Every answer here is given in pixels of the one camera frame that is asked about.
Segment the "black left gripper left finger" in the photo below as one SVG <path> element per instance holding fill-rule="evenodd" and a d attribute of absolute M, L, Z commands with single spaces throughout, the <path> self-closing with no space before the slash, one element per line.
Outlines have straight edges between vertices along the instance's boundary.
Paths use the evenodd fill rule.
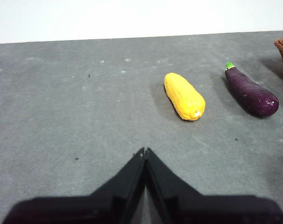
<path fill-rule="evenodd" d="M 145 184 L 145 149 L 88 196 L 36 197 L 18 202 L 5 224 L 128 224 Z"/>

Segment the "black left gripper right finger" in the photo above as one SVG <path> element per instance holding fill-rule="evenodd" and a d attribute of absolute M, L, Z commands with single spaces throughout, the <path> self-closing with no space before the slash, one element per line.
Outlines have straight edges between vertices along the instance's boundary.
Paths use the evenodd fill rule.
<path fill-rule="evenodd" d="M 145 151 L 146 185 L 165 224 L 283 224 L 283 211 L 253 195 L 203 195 Z"/>

